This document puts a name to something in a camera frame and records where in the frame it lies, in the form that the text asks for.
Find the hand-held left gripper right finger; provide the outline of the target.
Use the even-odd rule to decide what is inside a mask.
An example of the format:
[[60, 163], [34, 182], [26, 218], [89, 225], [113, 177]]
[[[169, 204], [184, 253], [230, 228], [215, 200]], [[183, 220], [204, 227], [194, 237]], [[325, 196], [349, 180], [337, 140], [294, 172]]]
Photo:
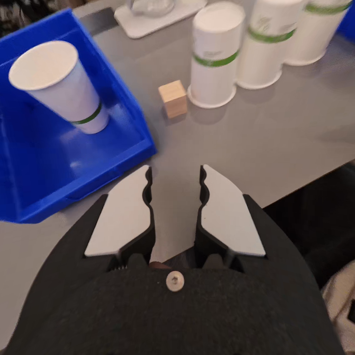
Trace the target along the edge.
[[266, 258], [266, 251], [242, 191], [207, 164], [200, 167], [201, 186], [195, 258], [202, 266], [212, 254], [227, 266], [238, 265], [237, 256]]

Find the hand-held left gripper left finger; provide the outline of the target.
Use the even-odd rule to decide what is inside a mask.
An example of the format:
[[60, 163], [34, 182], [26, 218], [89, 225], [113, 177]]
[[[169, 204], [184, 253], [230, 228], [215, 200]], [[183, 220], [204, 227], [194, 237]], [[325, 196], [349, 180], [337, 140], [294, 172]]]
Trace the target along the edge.
[[155, 244], [152, 200], [152, 168], [141, 166], [108, 193], [88, 242], [86, 257], [114, 255], [127, 264], [132, 254], [149, 263]]

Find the white paper cup green band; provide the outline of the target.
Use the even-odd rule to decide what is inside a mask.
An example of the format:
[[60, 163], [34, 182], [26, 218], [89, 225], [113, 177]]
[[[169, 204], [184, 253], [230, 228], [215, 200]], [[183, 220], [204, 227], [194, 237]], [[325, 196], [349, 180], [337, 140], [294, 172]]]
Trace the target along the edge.
[[302, 0], [255, 1], [238, 56], [238, 86], [256, 90], [278, 81], [303, 7]]
[[308, 0], [290, 39], [284, 64], [305, 66], [320, 60], [353, 4], [352, 0]]
[[230, 1], [210, 4], [194, 17], [191, 82], [187, 89], [192, 104], [214, 109], [233, 99], [244, 22], [243, 7]]
[[102, 131], [109, 113], [88, 77], [75, 46], [62, 40], [23, 53], [8, 74], [13, 87], [28, 93], [85, 134]]

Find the blue plastic bin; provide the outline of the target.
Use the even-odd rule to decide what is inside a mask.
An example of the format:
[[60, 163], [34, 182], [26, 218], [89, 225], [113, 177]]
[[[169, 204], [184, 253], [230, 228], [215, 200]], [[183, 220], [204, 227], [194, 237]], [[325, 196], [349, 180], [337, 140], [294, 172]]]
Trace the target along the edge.
[[355, 1], [349, 7], [336, 33], [349, 42], [355, 43]]
[[[67, 40], [110, 114], [86, 135], [29, 94], [8, 74], [35, 45]], [[143, 110], [71, 9], [1, 38], [1, 221], [40, 223], [152, 157], [157, 149]]]

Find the wooden cube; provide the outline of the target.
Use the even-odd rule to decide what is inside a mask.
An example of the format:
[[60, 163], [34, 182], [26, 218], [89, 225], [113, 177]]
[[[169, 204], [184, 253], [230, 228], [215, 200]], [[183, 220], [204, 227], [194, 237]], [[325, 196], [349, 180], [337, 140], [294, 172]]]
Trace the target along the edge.
[[187, 93], [180, 80], [159, 86], [158, 92], [169, 119], [187, 114]]

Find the pale grey box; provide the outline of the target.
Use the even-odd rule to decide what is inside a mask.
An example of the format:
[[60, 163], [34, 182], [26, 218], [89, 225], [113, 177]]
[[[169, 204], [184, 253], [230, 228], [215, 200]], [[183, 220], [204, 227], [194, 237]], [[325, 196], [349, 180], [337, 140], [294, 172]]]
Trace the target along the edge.
[[328, 316], [347, 355], [355, 354], [355, 261], [335, 273], [323, 287]]

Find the white rectangular tray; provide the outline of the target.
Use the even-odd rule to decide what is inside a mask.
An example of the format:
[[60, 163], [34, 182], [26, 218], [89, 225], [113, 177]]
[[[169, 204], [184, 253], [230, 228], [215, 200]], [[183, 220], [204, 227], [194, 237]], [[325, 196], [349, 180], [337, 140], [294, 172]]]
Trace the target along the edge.
[[176, 0], [174, 9], [161, 17], [136, 16], [126, 3], [114, 12], [114, 19], [131, 39], [143, 38], [196, 14], [207, 5], [205, 0]]

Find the clear plastic container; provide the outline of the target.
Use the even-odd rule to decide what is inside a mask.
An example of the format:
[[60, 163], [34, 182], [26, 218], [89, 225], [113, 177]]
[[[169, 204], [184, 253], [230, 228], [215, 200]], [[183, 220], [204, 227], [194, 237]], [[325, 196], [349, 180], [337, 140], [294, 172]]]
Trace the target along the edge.
[[128, 9], [136, 16], [161, 17], [175, 7], [175, 0], [127, 0]]

